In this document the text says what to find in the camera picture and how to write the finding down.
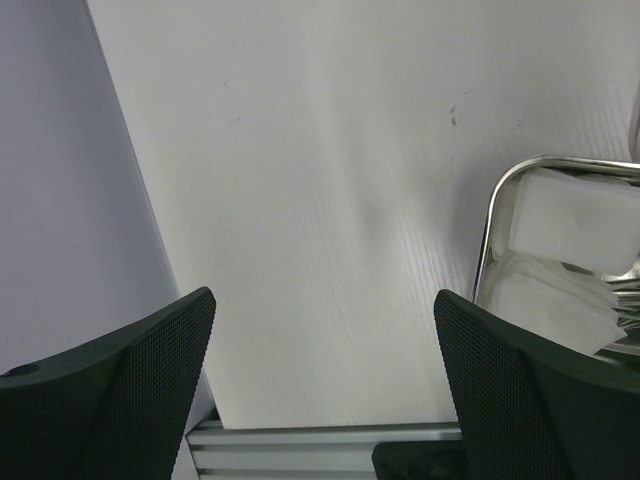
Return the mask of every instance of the gray wall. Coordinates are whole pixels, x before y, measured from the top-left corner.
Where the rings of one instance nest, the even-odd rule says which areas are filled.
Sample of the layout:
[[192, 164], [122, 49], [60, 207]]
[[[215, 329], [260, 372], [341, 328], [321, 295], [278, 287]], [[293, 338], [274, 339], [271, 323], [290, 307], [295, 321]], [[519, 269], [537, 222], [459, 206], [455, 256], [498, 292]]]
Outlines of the gray wall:
[[81, 0], [0, 4], [0, 372], [176, 298]]

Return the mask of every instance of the metal tray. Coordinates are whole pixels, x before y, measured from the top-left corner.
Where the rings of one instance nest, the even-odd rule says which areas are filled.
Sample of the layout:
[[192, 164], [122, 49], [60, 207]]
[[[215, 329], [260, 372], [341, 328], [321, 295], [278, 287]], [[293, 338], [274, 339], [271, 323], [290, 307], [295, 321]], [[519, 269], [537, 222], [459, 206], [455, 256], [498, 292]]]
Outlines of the metal tray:
[[[476, 277], [473, 284], [472, 301], [477, 303], [478, 294], [482, 288], [482, 281], [484, 278], [484, 272], [491, 263], [494, 262], [491, 252], [491, 235], [492, 224], [494, 221], [494, 213], [496, 205], [500, 200], [500, 193], [502, 187], [510, 180], [518, 177], [519, 175], [534, 168], [553, 168], [554, 170], [562, 171], [563, 173], [597, 173], [600, 175], [613, 176], [621, 178], [632, 185], [640, 187], [640, 164], [610, 162], [605, 160], [591, 160], [584, 158], [566, 158], [566, 157], [552, 157], [552, 156], [539, 156], [529, 158], [515, 165], [507, 170], [507, 172], [500, 177], [498, 183], [493, 189], [491, 194], [491, 200], [489, 201], [489, 210], [487, 212], [487, 221], [484, 227], [484, 236], [482, 239], [482, 246], [480, 249], [480, 258], [478, 260], [478, 267], [476, 269]], [[605, 276], [603, 277], [607, 281], [612, 280], [627, 280], [627, 279], [640, 279], [640, 254], [636, 259], [636, 263], [633, 268], [620, 277]], [[615, 344], [608, 345], [604, 350], [598, 352], [598, 357], [602, 360], [609, 361], [616, 364], [625, 364], [634, 369], [640, 368], [640, 335], [629, 335], [627, 338], [620, 340]]]

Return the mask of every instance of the table surface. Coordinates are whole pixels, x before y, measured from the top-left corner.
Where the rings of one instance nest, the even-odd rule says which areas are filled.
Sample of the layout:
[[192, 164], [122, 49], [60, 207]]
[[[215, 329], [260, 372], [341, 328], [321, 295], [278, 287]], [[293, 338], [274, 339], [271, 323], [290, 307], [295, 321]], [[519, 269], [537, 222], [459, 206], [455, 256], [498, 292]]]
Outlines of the table surface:
[[628, 159], [633, 0], [89, 0], [226, 426], [455, 419], [432, 319], [523, 158]]

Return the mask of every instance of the black object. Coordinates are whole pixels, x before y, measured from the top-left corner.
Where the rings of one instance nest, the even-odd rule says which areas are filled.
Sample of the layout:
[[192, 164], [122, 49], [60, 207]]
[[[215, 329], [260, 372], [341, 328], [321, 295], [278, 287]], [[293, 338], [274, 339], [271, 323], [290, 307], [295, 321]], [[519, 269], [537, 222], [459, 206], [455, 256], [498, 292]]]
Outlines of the black object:
[[472, 476], [640, 476], [640, 374], [442, 291], [435, 318]]
[[378, 480], [467, 480], [467, 456], [460, 440], [390, 442], [371, 455]]
[[169, 479], [215, 306], [200, 288], [0, 377], [0, 478]]

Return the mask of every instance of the silver tray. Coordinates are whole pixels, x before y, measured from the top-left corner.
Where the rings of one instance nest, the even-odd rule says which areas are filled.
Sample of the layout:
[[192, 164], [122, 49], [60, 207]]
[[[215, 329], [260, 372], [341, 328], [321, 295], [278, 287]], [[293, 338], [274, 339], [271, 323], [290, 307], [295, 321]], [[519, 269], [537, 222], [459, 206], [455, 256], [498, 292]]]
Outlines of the silver tray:
[[[600, 175], [608, 175], [621, 178], [632, 185], [640, 186], [640, 165], [631, 163], [610, 162], [605, 160], [590, 160], [584, 158], [540, 156], [524, 160], [507, 170], [505, 174], [500, 177], [500, 180], [498, 180], [498, 183], [496, 184], [495, 188], [493, 189], [493, 193], [491, 194], [491, 200], [489, 201], [489, 210], [487, 212], [487, 221], [484, 227], [484, 236], [480, 249], [480, 258], [478, 260], [478, 267], [476, 269], [476, 277], [473, 284], [473, 291], [471, 296], [471, 300], [474, 303], [477, 303], [478, 294], [482, 288], [484, 272], [486, 271], [487, 267], [494, 262], [491, 252], [492, 224], [494, 220], [495, 208], [500, 199], [502, 187], [507, 182], [525, 173], [526, 171], [541, 167], [553, 168], [555, 170], [559, 170], [563, 173], [568, 174], [597, 173]], [[633, 268], [625, 275], [622, 275], [620, 277], [605, 276], [603, 278], [607, 281], [627, 280], [635, 278], [640, 279], [640, 254], [636, 259], [636, 263], [634, 264]], [[597, 356], [611, 363], [626, 363], [629, 364], [628, 366], [640, 368], [640, 336], [629, 335], [628, 337], [620, 340], [615, 344], [608, 345], [604, 348], [604, 350], [598, 352]]]

